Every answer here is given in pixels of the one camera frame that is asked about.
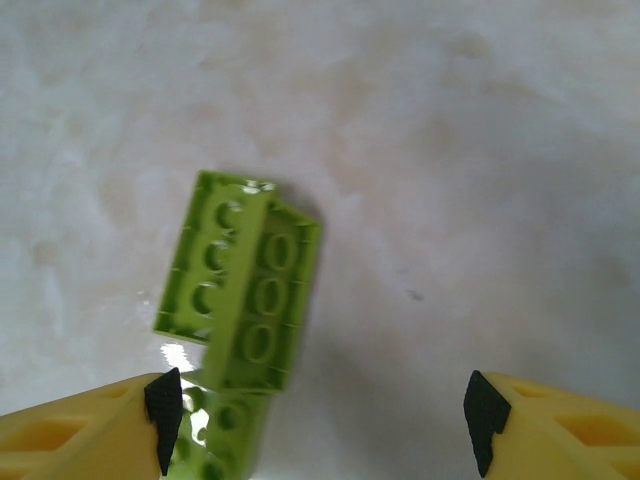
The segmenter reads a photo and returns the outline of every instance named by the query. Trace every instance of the white marble surface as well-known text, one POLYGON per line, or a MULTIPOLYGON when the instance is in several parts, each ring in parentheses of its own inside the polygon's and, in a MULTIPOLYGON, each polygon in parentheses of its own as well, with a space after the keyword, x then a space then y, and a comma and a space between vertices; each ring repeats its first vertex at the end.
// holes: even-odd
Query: white marble surface
POLYGON ((476 368, 640 408, 637 1, 0 4, 0 414, 197 364, 200 168, 326 224, 256 479, 476 478, 476 368))

